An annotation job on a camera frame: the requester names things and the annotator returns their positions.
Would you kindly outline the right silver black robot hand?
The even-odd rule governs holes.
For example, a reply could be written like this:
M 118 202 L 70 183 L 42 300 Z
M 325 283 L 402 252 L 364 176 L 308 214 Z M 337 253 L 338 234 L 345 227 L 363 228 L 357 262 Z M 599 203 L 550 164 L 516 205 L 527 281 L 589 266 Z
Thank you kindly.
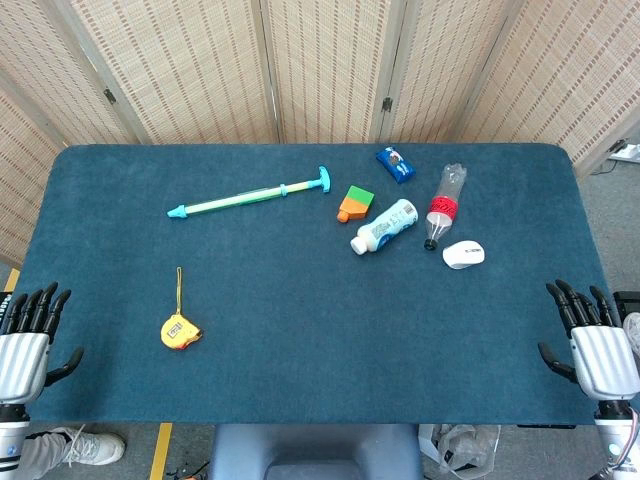
M 586 296 L 560 279 L 546 289 L 557 307 L 573 359 L 572 365 L 560 362 L 540 342 L 538 351 L 546 366 L 592 400 L 632 400 L 639 393 L 639 373 L 631 343 L 604 293 L 591 286 L 591 295 Z

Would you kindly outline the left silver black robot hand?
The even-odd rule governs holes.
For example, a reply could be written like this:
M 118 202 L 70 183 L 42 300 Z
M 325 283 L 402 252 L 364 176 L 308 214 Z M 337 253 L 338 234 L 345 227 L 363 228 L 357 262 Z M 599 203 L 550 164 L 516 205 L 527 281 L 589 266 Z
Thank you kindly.
M 1 404 L 26 405 L 41 392 L 71 375 L 84 349 L 76 348 L 62 366 L 49 368 L 49 353 L 60 325 L 69 289 L 58 292 L 51 283 L 31 294 L 11 299 L 1 318 Z

